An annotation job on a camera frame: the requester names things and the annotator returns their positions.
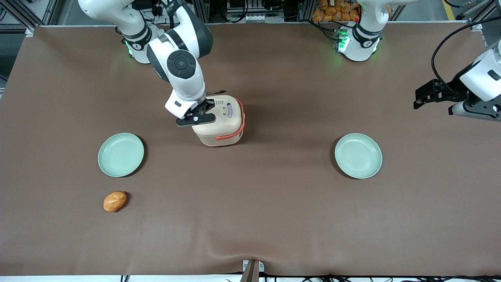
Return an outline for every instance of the brown tablecloth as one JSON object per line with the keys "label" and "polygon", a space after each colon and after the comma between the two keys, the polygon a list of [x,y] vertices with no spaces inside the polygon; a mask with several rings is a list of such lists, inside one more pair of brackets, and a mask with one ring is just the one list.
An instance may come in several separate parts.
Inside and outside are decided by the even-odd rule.
{"label": "brown tablecloth", "polygon": [[[112,28],[37,28],[0,102],[0,273],[202,274],[264,261],[280,275],[500,274],[501,127],[412,108],[430,57],[462,24],[390,24],[367,62],[310,25],[220,25],[200,59],[207,90],[245,105],[235,146],[204,146],[164,109],[171,87]],[[445,44],[445,79],[484,45]],[[111,135],[145,140],[127,178],[97,166]],[[333,150],[361,132],[381,171],[345,177]],[[132,197],[102,209],[115,190]]]}

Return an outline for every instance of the plate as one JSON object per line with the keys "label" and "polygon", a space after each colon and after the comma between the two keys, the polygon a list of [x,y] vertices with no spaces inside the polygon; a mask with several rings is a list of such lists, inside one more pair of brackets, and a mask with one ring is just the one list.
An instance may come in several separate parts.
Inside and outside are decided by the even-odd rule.
{"label": "plate", "polygon": [[351,133],[339,139],[334,155],[339,168],[358,179],[374,176],[383,164],[383,154],[377,143],[361,133]]}
{"label": "plate", "polygon": [[106,140],[97,155],[101,171],[111,177],[122,177],[133,173],[144,157],[141,139],[131,133],[119,133]]}

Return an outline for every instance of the cable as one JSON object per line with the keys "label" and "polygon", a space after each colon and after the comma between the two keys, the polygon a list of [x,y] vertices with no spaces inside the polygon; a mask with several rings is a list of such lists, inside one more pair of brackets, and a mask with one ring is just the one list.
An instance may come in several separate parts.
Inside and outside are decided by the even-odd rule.
{"label": "cable", "polygon": [[269,1],[269,0],[261,0],[261,5],[266,9],[266,10],[270,10],[272,12],[276,12],[276,11],[281,11],[284,9],[284,2],[282,2],[282,4],[280,6],[268,6],[266,4],[266,2]]}
{"label": "cable", "polygon": [[447,1],[447,0],[443,0],[443,1],[444,1],[447,5],[449,5],[449,6],[453,7],[453,8],[461,8],[461,6],[451,4],[451,3],[450,3],[449,1]]}
{"label": "cable", "polygon": [[[308,23],[312,24],[313,26],[315,26],[317,29],[324,29],[325,31],[334,31],[333,29],[322,28],[322,27],[320,26],[320,24],[318,24],[318,25],[317,25],[317,24],[316,24],[314,21],[312,21],[312,20],[303,19],[303,20],[299,20],[299,21],[300,21],[300,22],[308,22]],[[340,22],[337,22],[337,21],[331,21],[331,22],[332,22],[332,23],[339,24],[339,25],[342,25],[343,27],[347,27],[347,28],[353,28],[353,27],[354,27],[354,26],[353,26],[353,27],[351,27],[351,26],[349,26],[349,25],[346,25],[346,24],[344,24],[344,23],[340,23]]]}
{"label": "cable", "polygon": [[447,281],[447,280],[456,279],[456,278],[464,278],[464,279],[475,280],[475,281],[480,281],[480,282],[487,282],[487,280],[485,280],[485,279],[478,278],[478,277],[472,277],[472,276],[466,276],[466,275],[457,275],[457,276],[452,276],[452,277],[448,277],[448,278],[441,279],[441,280]]}
{"label": "cable", "polygon": [[5,16],[7,15],[7,10],[4,10],[0,8],[0,22],[4,20]]}
{"label": "cable", "polygon": [[247,16],[247,12],[249,11],[249,5],[247,3],[247,0],[243,0],[243,9],[242,9],[242,15],[240,16],[240,18],[234,22],[232,22],[231,20],[228,20],[227,17],[225,17],[223,14],[222,14],[222,11],[224,11],[224,8],[223,9],[219,9],[219,14],[221,15],[221,18],[227,22],[227,23],[233,23],[233,24],[236,24],[238,22],[240,22],[241,20],[243,20],[245,18],[245,16]]}
{"label": "cable", "polygon": [[483,24],[483,23],[487,23],[487,22],[492,22],[492,21],[499,20],[499,19],[501,19],[500,16],[494,17],[494,18],[490,18],[490,19],[487,19],[487,20],[482,20],[482,21],[474,22],[474,23],[471,23],[471,24],[467,24],[464,27],[460,27],[457,30],[453,31],[451,34],[447,35],[447,37],[445,37],[442,40],[442,42],[440,42],[440,44],[438,44],[437,48],[435,49],[435,52],[433,52],[433,55],[431,56],[431,69],[433,70],[433,73],[435,74],[435,76],[437,77],[437,79],[440,81],[440,83],[442,83],[442,85],[445,86],[445,88],[447,88],[447,90],[449,90],[450,92],[452,92],[453,95],[459,96],[459,94],[456,91],[452,90],[452,88],[450,88],[450,86],[447,83],[445,83],[445,81],[438,74],[437,69],[435,68],[435,56],[437,55],[438,50],[440,50],[440,48],[445,43],[445,41],[447,41],[449,38],[451,38],[454,34],[460,32],[462,30],[465,30],[465,29],[467,29],[469,27],[476,26],[476,25]]}
{"label": "cable", "polygon": [[139,10],[139,13],[141,14],[141,16],[143,17],[143,20],[144,20],[145,22],[151,22],[151,23],[153,23],[153,22],[154,22],[154,20],[155,20],[155,19],[152,19],[152,18],[150,18],[149,16],[145,16],[145,15],[143,14],[143,11],[142,11],[142,10]]}
{"label": "cable", "polygon": [[476,21],[476,19],[478,18],[478,16],[480,16],[481,14],[483,14],[483,12],[485,12],[485,10],[487,10],[487,8],[490,5],[492,5],[492,3],[494,3],[494,0],[490,0],[489,3],[487,3],[487,5],[485,5],[485,7],[483,7],[483,9],[478,14],[476,14],[476,16],[473,18],[472,21]]}
{"label": "cable", "polygon": [[316,27],[317,29],[321,30],[322,33],[325,35],[325,37],[327,37],[328,39],[333,40],[333,41],[339,41],[338,38],[333,38],[326,33],[326,32],[334,32],[335,29],[324,28],[324,27],[320,26],[320,22],[315,23],[311,20],[299,20],[299,21],[300,22],[308,22],[308,23],[312,24],[314,27]]}

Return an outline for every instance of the potato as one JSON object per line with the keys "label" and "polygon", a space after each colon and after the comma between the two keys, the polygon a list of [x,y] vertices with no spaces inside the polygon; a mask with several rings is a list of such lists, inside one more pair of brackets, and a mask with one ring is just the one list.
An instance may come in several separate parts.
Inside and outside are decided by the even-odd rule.
{"label": "potato", "polygon": [[335,8],[335,7],[333,7],[333,6],[329,6],[329,7],[327,7],[327,9],[325,9],[325,15],[326,15],[326,16],[332,16],[332,15],[334,15],[336,12],[337,12],[337,11],[336,11],[336,8]]}
{"label": "potato", "polygon": [[315,10],[313,12],[312,21],[321,22],[323,19],[324,19],[324,12],[323,11]]}
{"label": "potato", "polygon": [[342,13],[347,13],[350,11],[351,4],[345,2],[344,0],[336,1],[336,10],[341,11]]}
{"label": "potato", "polygon": [[329,2],[327,0],[318,0],[317,3],[318,3],[318,8],[320,8],[322,11],[327,9],[327,7],[329,6]]}
{"label": "potato", "polygon": [[348,22],[350,20],[350,15],[348,13],[341,13],[341,21],[344,22]]}
{"label": "potato", "polygon": [[358,12],[357,12],[357,10],[351,10],[351,11],[350,11],[350,20],[351,20],[351,21],[354,21],[356,18],[360,18],[360,17],[358,16]]}
{"label": "potato", "polygon": [[334,15],[332,15],[332,20],[333,21],[340,21],[341,20],[341,12],[337,11]]}
{"label": "potato", "polygon": [[118,211],[127,201],[127,195],[122,191],[115,191],[104,198],[103,209],[107,212]]}

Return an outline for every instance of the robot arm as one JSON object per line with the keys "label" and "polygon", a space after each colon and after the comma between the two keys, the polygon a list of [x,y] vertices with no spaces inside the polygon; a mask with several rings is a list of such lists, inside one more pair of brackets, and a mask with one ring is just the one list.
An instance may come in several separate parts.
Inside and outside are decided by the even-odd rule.
{"label": "robot arm", "polygon": [[450,115],[501,121],[501,40],[455,75],[448,88],[438,79],[416,89],[414,109],[430,102],[453,101]]}
{"label": "robot arm", "polygon": [[148,64],[146,46],[161,32],[158,27],[147,25],[139,11],[127,7],[133,1],[78,0],[78,4],[89,17],[116,25],[126,39],[132,57],[139,63]]}
{"label": "robot arm", "polygon": [[362,7],[360,20],[346,30],[345,40],[337,43],[338,52],[356,62],[365,61],[376,51],[379,36],[388,22],[388,5],[406,5],[418,0],[357,0]]}
{"label": "robot arm", "polygon": [[197,59],[210,53],[213,39],[184,0],[162,2],[168,15],[175,15],[180,24],[152,40],[146,54],[158,76],[172,85],[165,108],[185,119],[206,102],[205,82]]}

